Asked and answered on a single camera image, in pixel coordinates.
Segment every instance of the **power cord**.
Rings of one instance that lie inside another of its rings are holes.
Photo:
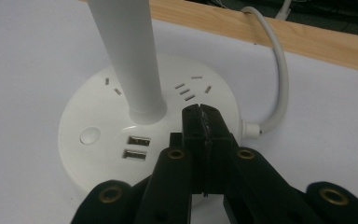
[[[269,132],[278,126],[278,124],[283,120],[289,101],[289,75],[281,43],[279,42],[278,37],[272,31],[269,23],[264,19],[263,15],[261,15],[261,13],[254,7],[244,7],[241,12],[245,14],[252,13],[262,25],[264,31],[267,33],[268,38],[272,43],[279,70],[278,101],[272,114],[268,119],[262,121],[261,123],[243,121],[242,136],[244,138],[258,138],[261,133]]]

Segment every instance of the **plastic base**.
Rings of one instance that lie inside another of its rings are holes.
[[[152,174],[170,133],[182,131],[182,109],[205,104],[220,110],[241,141],[241,117],[227,83],[209,67],[188,58],[158,55],[161,91],[167,114],[151,125],[129,116],[113,67],[91,77],[62,115],[59,151],[63,167],[86,195],[110,179],[134,185]]]

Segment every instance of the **white surface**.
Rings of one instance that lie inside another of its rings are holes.
[[[235,97],[214,70],[195,60],[169,54],[158,55],[158,70],[168,109],[156,123],[138,125],[131,120],[126,97],[116,92],[121,92],[122,86],[112,66],[84,83],[65,108],[58,137],[60,156],[65,171],[83,197],[110,179],[133,186],[150,176],[159,153],[170,145],[170,134],[182,131],[182,110],[189,105],[205,104],[218,109],[240,142],[242,120]],[[96,141],[98,133],[101,138]],[[150,144],[147,147],[128,144],[131,136],[149,139]],[[123,158],[126,150],[144,153],[146,157]]]
[[[260,121],[272,110],[277,80],[271,49],[154,25],[157,51],[215,69],[234,91],[243,119]],[[294,54],[286,58],[286,118],[246,144],[298,189],[328,180],[358,196],[358,71]],[[108,63],[87,4],[0,1],[0,223],[72,219],[81,200],[61,165],[59,122],[72,94]],[[227,223],[223,210],[197,207],[193,218]]]
[[[131,119],[138,124],[159,121],[167,105],[158,79],[149,2],[90,0],[88,4],[128,100]]]

